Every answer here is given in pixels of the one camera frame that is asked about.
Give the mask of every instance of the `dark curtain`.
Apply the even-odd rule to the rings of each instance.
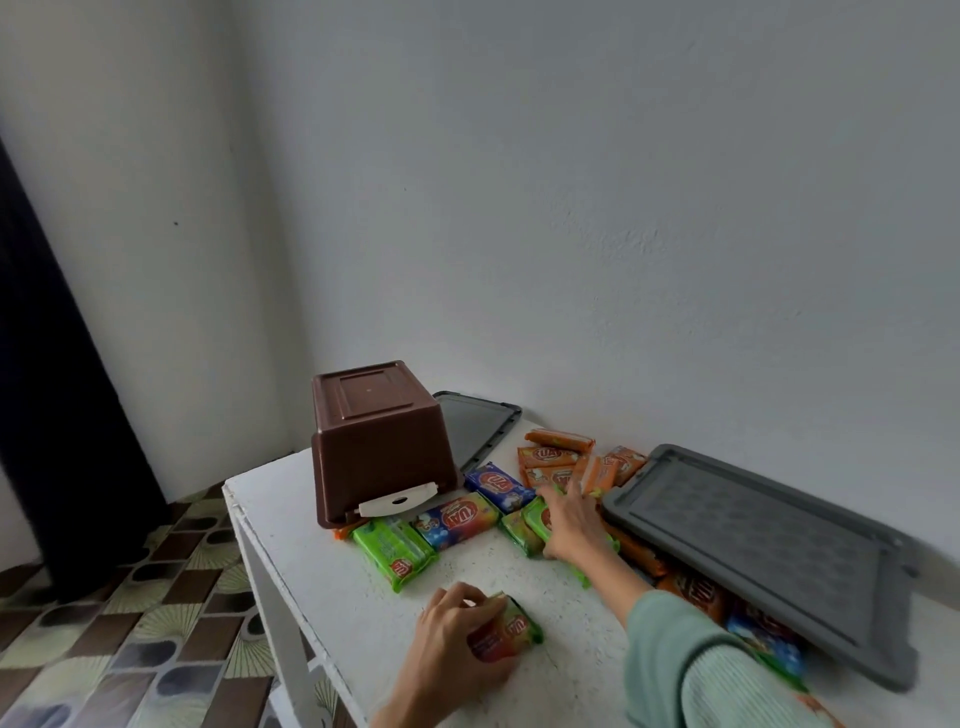
[[[60,601],[136,560],[168,515],[2,143],[0,462]]]

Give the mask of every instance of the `table leg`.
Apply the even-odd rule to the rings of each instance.
[[[250,576],[253,595],[256,597],[270,648],[274,651],[276,675],[287,691],[300,728],[321,728],[324,720],[314,698],[297,621],[263,566],[247,530],[232,509],[230,520],[233,522],[233,532],[237,535],[240,552],[247,566],[247,574]]]

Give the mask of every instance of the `light green sleeve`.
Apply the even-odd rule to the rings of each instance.
[[[627,617],[627,716],[642,728],[821,728],[743,642],[668,592]]]

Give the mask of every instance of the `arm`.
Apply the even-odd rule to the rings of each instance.
[[[743,643],[692,604],[653,589],[617,556],[592,497],[541,488],[552,535],[543,554],[587,575],[627,630],[627,714],[648,728],[822,726]]]

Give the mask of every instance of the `green snack package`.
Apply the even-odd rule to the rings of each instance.
[[[528,558],[543,551],[543,539],[527,525],[527,522],[523,519],[522,511],[515,511],[500,519],[500,529],[519,546]]]
[[[438,558],[417,530],[401,519],[373,519],[350,536],[387,577],[394,592]]]
[[[530,526],[530,530],[537,534],[537,536],[539,536],[545,543],[550,540],[550,509],[547,508],[546,502],[542,497],[537,497],[536,499],[531,500],[526,506],[524,506],[520,513],[523,514],[523,519],[526,521],[527,525]],[[610,541],[612,549],[619,553],[620,542],[609,533],[607,534],[607,539]],[[570,570],[573,571],[573,575],[577,577],[584,589],[589,589],[590,580],[587,579],[587,575],[574,566],[571,566]]]
[[[540,540],[546,543],[550,540],[550,509],[546,507],[546,501],[542,496],[537,496],[520,511],[523,519],[530,526]]]
[[[530,619],[511,596],[503,612],[467,635],[467,644],[478,660],[495,663],[505,657],[516,657],[535,644],[543,643],[543,630]]]

